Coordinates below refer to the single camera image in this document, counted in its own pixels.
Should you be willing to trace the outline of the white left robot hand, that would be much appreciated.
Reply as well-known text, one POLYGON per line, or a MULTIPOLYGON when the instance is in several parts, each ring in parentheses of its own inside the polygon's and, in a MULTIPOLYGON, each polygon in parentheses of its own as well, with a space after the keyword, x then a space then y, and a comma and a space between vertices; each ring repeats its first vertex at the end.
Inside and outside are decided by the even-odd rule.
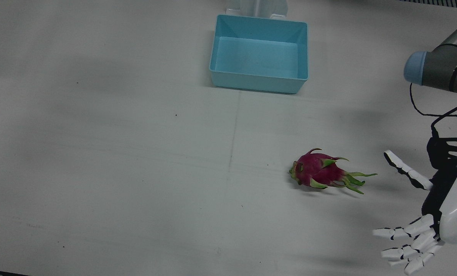
POLYGON ((429 192, 421 217, 405 227, 373 230, 374 236, 389 240, 412 239, 411 244, 381 252, 389 265, 404 265, 407 276, 421 270, 445 244, 457 244, 457 138, 430 138, 427 152, 437 170, 432 178, 421 175, 390 150, 383 154, 414 187, 429 192))

